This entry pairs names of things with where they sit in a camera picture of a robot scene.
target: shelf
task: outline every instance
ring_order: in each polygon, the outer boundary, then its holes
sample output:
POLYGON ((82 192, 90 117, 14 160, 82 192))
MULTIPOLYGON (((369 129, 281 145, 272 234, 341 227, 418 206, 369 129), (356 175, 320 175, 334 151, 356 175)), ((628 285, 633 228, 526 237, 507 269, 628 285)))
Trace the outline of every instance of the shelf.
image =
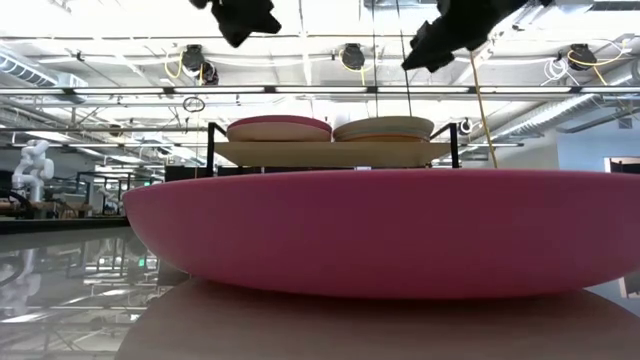
POLYGON ((423 167, 451 152, 447 143, 227 142, 215 152, 238 166, 423 167))

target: stacked plate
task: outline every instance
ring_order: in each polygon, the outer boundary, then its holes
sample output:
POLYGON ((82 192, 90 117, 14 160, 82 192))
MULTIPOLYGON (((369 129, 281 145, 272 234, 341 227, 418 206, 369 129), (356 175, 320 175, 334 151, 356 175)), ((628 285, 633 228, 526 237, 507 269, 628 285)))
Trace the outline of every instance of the stacked plate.
POLYGON ((229 141, 331 141, 331 126, 303 116, 268 115, 229 125, 229 141))
POLYGON ((335 130, 336 141, 429 142, 433 122, 412 116, 385 116, 358 120, 335 130))

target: ceiling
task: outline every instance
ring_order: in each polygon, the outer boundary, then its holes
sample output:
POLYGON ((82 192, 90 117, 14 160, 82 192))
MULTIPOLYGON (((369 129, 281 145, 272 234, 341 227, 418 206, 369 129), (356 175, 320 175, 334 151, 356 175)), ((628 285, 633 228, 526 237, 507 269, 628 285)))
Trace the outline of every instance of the ceiling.
MULTIPOLYGON (((165 71, 178 70, 184 46, 201 44, 207 59, 220 75, 220 85, 473 85, 469 53, 458 51, 458 59, 434 74, 426 69, 402 71, 400 63, 409 41, 424 20, 439 14, 433 2, 421 6, 379 7, 372 13, 361 0, 274 0, 273 15, 282 23, 277 35, 254 34, 234 49, 222 38, 208 11, 192 7, 186 0, 20 0, 5 1, 0 7, 0 51, 8 50, 26 57, 51 71, 70 73, 88 86, 193 86, 196 79, 184 74, 172 78, 165 71), (347 71, 339 61, 346 43, 362 45, 367 57, 364 74, 347 71)), ((587 43, 599 60, 614 59, 601 66, 603 73, 624 64, 640 52, 638 11, 586 11, 585 7, 552 6, 539 11, 516 13, 493 31, 488 60, 479 60, 478 76, 482 85, 539 86, 573 84, 567 75, 548 81, 549 62, 559 51, 566 53, 572 43, 587 43), (517 23, 520 30, 513 30, 517 23)), ((593 71, 569 70, 580 84, 596 80, 593 71)), ((4 86, 29 86, 7 75, 0 76, 4 86)), ((237 119, 262 114, 300 114, 349 119, 378 115, 422 116, 441 126, 452 120, 480 118, 474 99, 451 100, 448 97, 414 100, 411 110, 406 99, 336 99, 274 94, 218 95, 198 116, 185 112, 180 98, 138 98, 137 106, 100 106, 108 98, 94 97, 85 105, 39 99, 42 111, 63 121, 71 121, 71 107, 77 116, 87 117, 83 126, 171 126, 177 119, 190 117, 190 125, 216 121, 228 125, 237 119)), ((14 98, 33 105, 32 98, 14 98)), ((133 97, 124 100, 136 101, 133 97)), ((520 115, 536 101, 500 99, 485 101, 491 123, 504 123, 520 115)), ((202 142, 202 134, 164 135, 176 142, 202 142)), ((126 140, 110 139, 123 142, 126 140)))

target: wooden shelf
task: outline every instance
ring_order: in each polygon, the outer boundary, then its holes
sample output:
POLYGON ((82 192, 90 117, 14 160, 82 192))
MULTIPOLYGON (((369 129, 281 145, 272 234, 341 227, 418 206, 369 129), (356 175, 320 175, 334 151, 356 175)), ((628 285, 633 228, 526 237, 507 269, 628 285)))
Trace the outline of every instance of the wooden shelf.
POLYGON ((451 152, 446 143, 227 142, 215 152, 238 166, 422 167, 451 152))

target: reflective floor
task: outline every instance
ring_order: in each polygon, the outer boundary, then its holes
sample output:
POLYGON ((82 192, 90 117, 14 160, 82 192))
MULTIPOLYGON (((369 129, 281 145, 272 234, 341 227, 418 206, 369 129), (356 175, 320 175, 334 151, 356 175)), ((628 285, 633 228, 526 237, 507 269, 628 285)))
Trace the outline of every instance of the reflective floor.
POLYGON ((128 227, 0 236, 0 359, 628 360, 637 282, 498 301, 330 299, 189 279, 128 227))

